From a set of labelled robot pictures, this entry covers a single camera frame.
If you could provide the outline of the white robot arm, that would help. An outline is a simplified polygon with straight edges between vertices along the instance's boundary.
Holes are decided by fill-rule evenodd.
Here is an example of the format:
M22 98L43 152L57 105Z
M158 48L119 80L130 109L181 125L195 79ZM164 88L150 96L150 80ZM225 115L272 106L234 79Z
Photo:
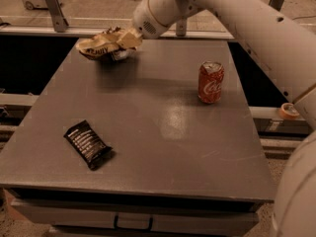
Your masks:
M260 0L143 0L133 26L157 39L177 21L211 12L313 128L279 181L270 237L316 237L316 36Z

